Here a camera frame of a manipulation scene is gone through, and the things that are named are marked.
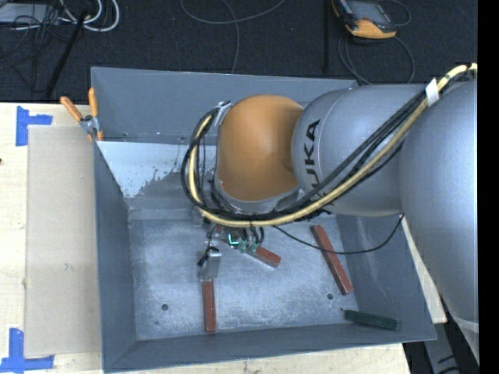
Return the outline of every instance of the yellow cable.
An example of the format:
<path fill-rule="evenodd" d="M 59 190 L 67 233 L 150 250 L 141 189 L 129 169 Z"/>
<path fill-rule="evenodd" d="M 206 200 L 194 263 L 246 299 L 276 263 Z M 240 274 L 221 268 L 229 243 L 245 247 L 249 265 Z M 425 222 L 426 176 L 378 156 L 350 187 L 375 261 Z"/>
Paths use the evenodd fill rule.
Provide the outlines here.
<path fill-rule="evenodd" d="M 440 93 L 441 90 L 448 84 L 449 80 L 452 79 L 453 77 L 457 76 L 459 73 L 464 73 L 466 71 L 474 71 L 475 75 L 477 74 L 477 65 L 472 64 L 470 67 L 466 65 L 460 65 L 455 68 L 453 68 L 451 71 L 449 71 L 444 77 L 442 77 L 438 82 L 437 82 L 437 89 L 438 92 Z M 320 209 L 321 207 L 328 205 L 332 200 L 337 199 L 339 196 L 347 192 L 351 187 L 353 187 L 357 182 L 362 180 L 366 175 L 369 174 L 369 171 L 376 165 L 390 150 L 402 139 L 402 137 L 409 131 L 411 126 L 416 122 L 416 120 L 420 117 L 420 115 L 428 108 L 428 100 L 425 98 L 418 107 L 415 109 L 415 111 L 409 116 L 407 121 L 404 122 L 404 124 L 401 126 L 401 128 L 393 135 L 393 137 L 388 141 L 387 144 L 370 160 L 368 161 L 363 167 L 359 169 L 351 178 L 349 178 L 346 182 L 343 184 L 339 185 L 335 189 L 331 190 L 328 194 L 325 196 L 321 197 L 311 205 L 302 208 L 301 210 L 296 211 L 295 213 L 287 214 L 275 219 L 270 219 L 270 220 L 265 220 L 265 221 L 238 221 L 238 220 L 231 220 L 231 219 L 224 219 L 223 217 L 219 217 L 211 212 L 207 212 L 206 210 L 199 208 L 201 214 L 205 216 L 207 219 L 210 221 L 213 221 L 214 223 L 221 224 L 223 226 L 227 227 L 232 227 L 232 228 L 247 228 L 247 227 L 264 227 L 264 226 L 278 226 L 281 224 L 286 224 L 293 222 L 297 219 L 300 219 L 302 217 L 305 217 L 306 215 L 314 212 L 315 210 Z M 211 117 L 208 117 L 203 124 L 200 127 L 200 130 L 196 134 L 196 138 L 199 137 L 201 132 L 203 131 L 203 128 L 207 125 L 208 121 L 211 119 Z M 189 159 L 189 190 L 193 195 L 193 198 L 200 203 L 200 198 L 196 190 L 196 182 L 195 182 L 195 177 L 194 177 L 194 162 L 196 158 L 196 152 L 197 152 L 197 146 L 194 146 L 193 150 L 191 151 L 190 154 L 190 159 Z"/>

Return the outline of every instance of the wooden table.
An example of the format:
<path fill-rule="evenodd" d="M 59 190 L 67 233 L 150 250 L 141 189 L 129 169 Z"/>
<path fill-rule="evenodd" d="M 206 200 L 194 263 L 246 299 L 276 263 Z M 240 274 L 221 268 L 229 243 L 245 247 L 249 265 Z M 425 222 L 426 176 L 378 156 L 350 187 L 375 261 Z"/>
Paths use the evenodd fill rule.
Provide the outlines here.
<path fill-rule="evenodd" d="M 16 146 L 16 108 L 21 105 L 30 115 L 53 117 L 51 126 L 79 128 L 74 119 L 59 104 L 0 103 L 0 358 L 8 354 L 9 328 L 25 330 L 26 249 L 27 249 L 27 183 L 28 146 Z M 88 106 L 79 105 L 84 115 Z M 419 255 L 413 249 L 416 268 L 422 281 L 429 309 L 435 323 L 445 322 L 438 293 Z M 44 340 L 50 345 L 51 340 Z M 88 372 L 101 370 L 99 350 L 56 354 L 54 368 L 42 372 Z M 401 344 L 371 348 L 306 353 L 274 358 L 247 359 L 207 365 L 155 369 L 150 373 L 409 373 Z"/>

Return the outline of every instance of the orange object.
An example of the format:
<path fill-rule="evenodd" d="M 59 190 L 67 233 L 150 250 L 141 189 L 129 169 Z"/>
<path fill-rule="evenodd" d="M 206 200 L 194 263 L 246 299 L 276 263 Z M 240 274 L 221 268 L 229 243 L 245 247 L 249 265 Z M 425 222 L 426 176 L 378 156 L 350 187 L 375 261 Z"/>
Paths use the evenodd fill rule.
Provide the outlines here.
<path fill-rule="evenodd" d="M 79 122 L 81 126 L 87 131 L 88 139 L 90 141 L 94 140 L 94 130 L 96 130 L 97 132 L 97 140 L 104 139 L 104 132 L 101 130 L 99 121 L 97 120 L 99 109 L 97 106 L 97 98 L 95 97 L 95 90 L 93 87 L 88 90 L 88 101 L 90 105 L 91 116 L 87 116 L 84 118 L 76 105 L 66 96 L 62 96 L 60 98 L 60 101 L 65 109 L 67 109 L 71 114 L 71 116 L 73 116 L 75 120 Z"/>
<path fill-rule="evenodd" d="M 258 201 L 298 185 L 291 143 L 302 107 L 287 97 L 261 94 L 235 104 L 218 131 L 217 181 L 232 198 Z"/>
<path fill-rule="evenodd" d="M 94 118 L 96 118 L 99 115 L 99 107 L 97 104 L 97 97 L 95 97 L 95 89 L 91 87 L 88 90 L 88 103 L 90 105 L 90 113 Z M 104 139 L 104 132 L 99 129 L 97 131 L 97 140 L 103 140 Z"/>
<path fill-rule="evenodd" d="M 83 118 L 83 115 L 78 110 L 75 104 L 68 97 L 61 97 L 61 104 L 65 106 L 65 109 L 77 120 L 78 122 Z"/>
<path fill-rule="evenodd" d="M 250 253 L 250 255 L 273 268 L 279 266 L 279 263 L 281 262 L 281 257 L 279 255 L 276 255 L 261 246 L 259 246 L 254 253 Z"/>

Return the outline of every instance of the black device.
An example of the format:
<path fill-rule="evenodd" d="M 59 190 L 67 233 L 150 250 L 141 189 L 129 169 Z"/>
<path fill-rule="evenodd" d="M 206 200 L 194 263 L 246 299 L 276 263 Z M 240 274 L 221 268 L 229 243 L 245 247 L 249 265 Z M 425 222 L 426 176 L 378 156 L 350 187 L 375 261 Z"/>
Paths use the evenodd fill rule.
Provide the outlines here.
<path fill-rule="evenodd" d="M 387 39 L 397 34 L 390 17 L 378 2 L 369 0 L 331 0 L 334 14 L 352 35 L 368 39 Z"/>

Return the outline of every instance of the blue tape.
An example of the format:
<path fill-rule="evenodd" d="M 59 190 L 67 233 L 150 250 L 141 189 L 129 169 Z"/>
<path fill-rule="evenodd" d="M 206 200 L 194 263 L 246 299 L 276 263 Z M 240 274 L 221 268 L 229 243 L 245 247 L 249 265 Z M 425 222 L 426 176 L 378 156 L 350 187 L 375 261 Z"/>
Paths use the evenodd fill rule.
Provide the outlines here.
<path fill-rule="evenodd" d="M 17 107 L 16 120 L 16 146 L 26 146 L 28 144 L 28 125 L 50 125 L 52 117 L 50 115 L 30 116 L 30 112 L 23 107 Z"/>
<path fill-rule="evenodd" d="M 25 370 L 51 369 L 54 355 L 46 358 L 24 358 L 24 332 L 16 328 L 9 329 L 9 356 L 2 358 L 0 372 L 24 374 Z"/>

